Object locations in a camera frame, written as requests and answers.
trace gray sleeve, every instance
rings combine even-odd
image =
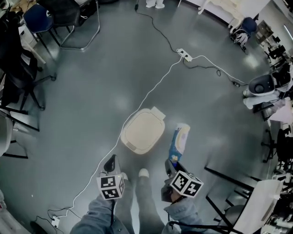
[[[191,198],[185,198],[164,209],[170,217],[178,222],[190,225],[203,225],[201,218],[198,216],[194,201]],[[205,232],[206,229],[195,229],[191,227],[180,226],[182,232],[196,231]]]
[[[105,234],[111,224],[112,202],[98,196],[88,206],[88,212],[71,230],[70,234]]]

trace white shoe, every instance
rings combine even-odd
[[[244,103],[244,105],[246,105],[246,107],[247,107],[248,109],[250,109],[250,110],[253,109],[253,106],[247,105],[247,100],[246,100],[246,98],[243,99],[243,103]]]
[[[244,96],[244,97],[247,97],[247,90],[243,90],[242,93],[243,93],[243,96]]]
[[[145,176],[145,177],[149,178],[150,174],[148,173],[147,169],[142,168],[138,173],[138,177],[141,177],[141,176]]]
[[[121,175],[123,176],[123,179],[128,180],[128,176],[124,172],[122,172]]]
[[[151,8],[151,7],[155,6],[155,5],[156,5],[156,4],[154,4],[154,5],[148,5],[148,4],[147,4],[146,7],[147,7],[147,8]]]
[[[156,5],[156,8],[157,9],[162,9],[162,8],[164,8],[165,7],[165,5],[162,3],[161,5]]]

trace gray floor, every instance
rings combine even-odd
[[[146,93],[179,57],[171,52],[166,40],[147,17],[137,15],[134,0],[120,0],[100,8],[101,32],[84,52],[60,51],[49,35],[44,35],[52,57],[38,45],[47,68],[56,71],[55,82],[38,88],[46,110],[40,112],[28,99],[26,121],[38,124],[41,131],[19,131],[16,138],[25,146],[28,160],[0,158],[0,188],[10,212],[27,228],[36,215],[47,217],[47,209],[70,207],[75,195],[87,184],[101,158],[114,146],[122,123],[140,104]],[[184,48],[193,57],[205,55],[233,76],[248,82],[269,70],[260,47],[251,39],[245,55],[228,37],[225,25],[185,3],[166,1],[162,10],[146,9],[141,0],[139,11],[150,14],[169,38],[174,48]],[[92,16],[68,43],[85,42],[96,27]],[[61,37],[66,30],[58,29]],[[210,65],[204,59],[190,65]],[[247,175],[261,179],[273,169],[263,164],[260,142],[267,127],[260,115],[254,115],[242,103],[243,88],[233,86],[214,69],[187,69],[182,63],[147,98],[142,108],[156,106],[165,115],[166,129],[154,148],[145,155],[135,155],[119,141],[113,151],[122,170],[135,180],[140,168],[150,171],[153,197],[162,219],[166,203],[160,189],[167,178],[164,161],[176,123],[191,126],[182,164],[205,185],[195,202],[206,223],[216,216],[204,199],[207,193],[219,207],[234,186],[208,174],[204,166],[241,181]],[[10,152],[19,151],[11,147]],[[76,200],[77,215],[87,212],[89,202],[98,194],[95,178]],[[242,200],[232,197],[231,200]],[[138,231],[137,205],[133,204],[133,225]],[[78,218],[69,213],[60,229],[68,233]],[[46,221],[38,220],[49,233]]]

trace white cable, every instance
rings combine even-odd
[[[218,68],[219,70],[221,70],[221,71],[223,71],[224,73],[226,73],[228,76],[230,76],[231,78],[233,78],[233,79],[235,79],[235,80],[238,80],[239,82],[241,82],[241,83],[243,83],[243,84],[246,84],[247,85],[247,83],[245,83],[245,82],[243,82],[243,81],[241,81],[241,80],[239,80],[239,79],[236,79],[235,77],[233,77],[233,76],[231,76],[230,74],[228,74],[225,70],[223,70],[222,68],[220,68],[220,67],[218,67],[217,65],[215,65],[214,63],[212,63],[206,56],[204,56],[204,55],[200,55],[200,56],[197,56],[197,57],[195,57],[195,58],[192,58],[192,60],[194,60],[194,59],[197,59],[197,58],[199,58],[199,57],[204,57],[206,60],[208,60],[211,64],[213,64],[216,68]],[[114,145],[114,147],[102,158],[102,160],[99,162],[99,164],[98,164],[98,166],[97,166],[97,168],[96,168],[96,170],[94,171],[94,173],[92,174],[92,176],[91,176],[91,178],[90,178],[90,180],[89,180],[89,182],[87,183],[87,185],[84,187],[84,189],[81,191],[81,192],[79,192],[79,194],[77,194],[76,195],[76,197],[73,199],[73,206],[72,207],[70,207],[70,208],[68,208],[67,209],[67,211],[66,211],[66,215],[60,215],[60,216],[58,216],[57,218],[60,218],[60,217],[66,217],[67,216],[67,214],[68,214],[68,212],[69,212],[69,210],[71,210],[71,209],[73,209],[74,208],[74,206],[75,206],[75,200],[87,189],[87,187],[88,187],[88,185],[91,183],[91,181],[92,181],[92,178],[94,177],[94,175],[96,174],[96,172],[98,171],[98,169],[99,169],[99,166],[101,165],[101,162],[116,148],[116,146],[117,146],[117,144],[118,144],[118,142],[119,142],[119,138],[120,138],[120,136],[121,136],[121,134],[122,134],[122,131],[123,131],[123,128],[124,128],[124,125],[127,123],[127,121],[129,120],[129,118],[131,117],[131,116],[133,116],[136,112],[138,112],[139,111],[139,109],[141,108],[141,106],[142,106],[142,104],[143,104],[143,102],[146,100],[146,98],[148,97],[148,95],[151,93],[151,92],[153,92],[154,91],[154,89],[162,82],[162,80],[170,73],[170,71],[171,71],[171,69],[172,69],[172,67],[174,66],[174,65],[176,65],[176,64],[178,64],[178,63],[180,63],[180,61],[181,61],[181,59],[182,59],[182,57],[180,57],[180,60],[178,61],[178,62],[176,62],[176,63],[174,63],[174,64],[172,64],[171,65],[171,67],[170,67],[170,69],[169,69],[169,71],[160,79],[160,81],[146,94],[146,96],[145,96],[145,98],[142,100],[142,102],[140,103],[140,105],[138,106],[138,108],[132,113],[132,114],[130,114],[129,116],[128,116],[128,118],[125,120],[125,122],[123,123],[123,125],[122,125],[122,129],[121,129],[121,131],[120,131],[120,134],[119,134],[119,136],[118,136],[118,139],[117,139],[117,141],[116,141],[116,144]]]
[[[209,60],[206,56],[204,56],[204,55],[200,55],[200,56],[197,56],[197,57],[195,57],[195,58],[192,58],[192,60],[194,60],[194,59],[197,59],[197,58],[199,58],[199,57],[204,57],[207,61],[209,61],[211,64],[213,64],[216,68],[218,68],[219,70],[221,70],[221,71],[223,71],[224,73],[226,73],[228,76],[230,76],[232,79],[234,79],[234,80],[238,80],[239,82],[241,82],[241,83],[243,83],[243,84],[245,84],[245,85],[248,85],[247,83],[245,83],[245,82],[243,82],[243,81],[241,81],[241,80],[239,80],[239,79],[236,79],[235,77],[233,77],[233,76],[231,76],[228,72],[226,72],[224,69],[222,69],[222,68],[220,68],[220,67],[218,67],[217,65],[215,65],[214,63],[212,63],[211,62],[211,60]]]
[[[99,162],[99,164],[98,164],[98,166],[97,166],[97,168],[96,168],[96,170],[94,171],[94,173],[92,174],[92,176],[91,176],[91,178],[90,178],[90,180],[89,180],[89,182],[87,183],[87,185],[84,187],[84,189],[81,191],[81,192],[79,192],[79,194],[77,194],[77,196],[73,199],[73,206],[72,207],[70,207],[70,208],[68,208],[67,209],[67,211],[66,211],[66,215],[60,215],[60,216],[58,216],[57,218],[60,218],[60,217],[66,217],[67,216],[67,214],[68,214],[68,211],[69,210],[71,210],[71,209],[73,209],[74,208],[74,205],[75,205],[75,200],[79,197],[79,195],[81,195],[86,189],[87,189],[87,187],[88,187],[88,185],[91,183],[91,181],[92,181],[92,178],[94,177],[94,175],[96,174],[96,172],[98,171],[98,169],[99,169],[99,166],[101,165],[101,162],[113,151],[113,149],[115,149],[116,148],[116,146],[117,146],[117,144],[118,144],[118,142],[119,142],[119,138],[120,138],[120,136],[121,136],[121,134],[122,134],[122,131],[123,131],[123,128],[124,128],[124,125],[127,123],[127,121],[129,120],[129,118],[131,117],[131,116],[133,116],[136,112],[138,112],[139,111],[139,109],[141,108],[141,106],[142,106],[142,104],[143,104],[143,102],[147,99],[147,96],[151,93],[151,92],[153,92],[154,90],[155,90],[155,88],[162,82],[162,80],[170,73],[170,71],[171,71],[171,69],[172,69],[172,67],[174,66],[174,65],[176,65],[176,64],[178,64],[178,63],[180,63],[180,61],[181,61],[181,59],[182,59],[182,57],[180,57],[180,60],[178,61],[178,62],[176,62],[176,63],[174,63],[174,64],[172,64],[171,65],[171,67],[170,67],[170,69],[169,69],[169,71],[160,79],[160,81],[159,82],[157,82],[157,84],[146,94],[146,96],[145,96],[145,98],[142,100],[142,102],[140,103],[140,105],[138,106],[138,108],[131,114],[131,115],[129,115],[128,116],[128,118],[125,120],[125,122],[123,123],[123,125],[122,125],[122,128],[121,128],[121,131],[120,131],[120,134],[119,134],[119,136],[118,136],[118,138],[117,138],[117,141],[116,141],[116,144],[114,145],[114,147],[102,158],[102,160]]]

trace extension cord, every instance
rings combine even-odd
[[[104,159],[116,148],[116,146],[118,145],[118,142],[119,142],[119,138],[120,138],[120,136],[121,136],[121,134],[122,134],[122,131],[123,131],[123,128],[124,128],[124,126],[125,126],[125,124],[128,122],[128,120],[135,114],[135,113],[137,113],[138,111],[139,111],[139,109],[141,108],[141,106],[142,106],[142,104],[144,103],[144,101],[146,100],[146,98],[148,97],[148,95],[151,93],[151,92],[153,92],[154,90],[155,90],[155,88],[162,82],[162,80],[170,73],[170,71],[171,71],[171,69],[172,69],[172,67],[174,66],[174,65],[176,65],[176,64],[178,64],[178,63],[180,63],[180,61],[182,60],[182,58],[184,58],[185,59],[185,57],[183,57],[181,54],[181,52],[182,52],[182,50],[183,49],[177,49],[177,53],[181,56],[180,57],[180,60],[178,61],[178,62],[176,62],[176,63],[174,63],[174,64],[172,64],[171,65],[171,67],[170,67],[170,69],[169,69],[169,71],[160,79],[160,81],[159,82],[157,82],[156,83],[156,85],[146,94],[146,96],[145,96],[145,98],[142,100],[142,102],[140,103],[140,105],[138,106],[138,108],[132,113],[132,114],[130,114],[128,117],[127,117],[127,119],[124,121],[124,123],[123,123],[123,125],[122,125],[122,128],[121,128],[121,131],[120,131],[120,134],[119,134],[119,136],[118,136],[118,138],[117,138],[117,141],[116,141],[116,144],[114,145],[114,147],[101,159],[101,161],[99,162],[99,164],[98,164],[98,166],[97,166],[97,168],[96,168],[96,170],[94,171],[94,173],[92,174],[92,176],[90,177],[90,180],[89,180],[89,182],[87,183],[87,185],[84,187],[84,189],[82,190],[82,191],[80,191],[76,196],[75,196],[75,198],[73,199],[73,206],[72,207],[70,207],[70,208],[68,208],[67,209],[67,211],[66,211],[66,214],[65,215],[60,215],[60,216],[57,216],[56,218],[61,218],[61,217],[67,217],[67,215],[68,215],[68,211],[69,210],[71,210],[71,209],[73,209],[74,207],[75,207],[75,200],[86,190],[86,188],[88,187],[88,185],[91,183],[91,181],[92,181],[92,178],[94,177],[94,175],[96,174],[96,172],[98,171],[98,169],[99,169],[99,167],[100,167],[100,165],[101,165],[101,163],[104,161]],[[233,76],[231,76],[229,73],[227,73],[225,70],[223,70],[222,68],[220,68],[220,67],[218,67],[217,65],[215,65],[214,63],[212,63],[206,56],[204,56],[204,55],[199,55],[199,56],[197,56],[197,57],[195,57],[195,58],[192,58],[191,57],[191,61],[192,60],[194,60],[194,59],[197,59],[197,58],[200,58],[200,57],[204,57],[206,60],[208,60],[212,65],[214,65],[216,68],[218,68],[219,70],[221,70],[221,71],[223,71],[224,73],[226,73],[228,76],[230,76],[231,78],[233,78],[233,79],[235,79],[235,80],[238,80],[239,82],[241,82],[241,83],[243,83],[243,84],[246,84],[246,83],[244,83],[243,81],[241,81],[241,80],[239,80],[239,79],[236,79],[235,77],[233,77]]]

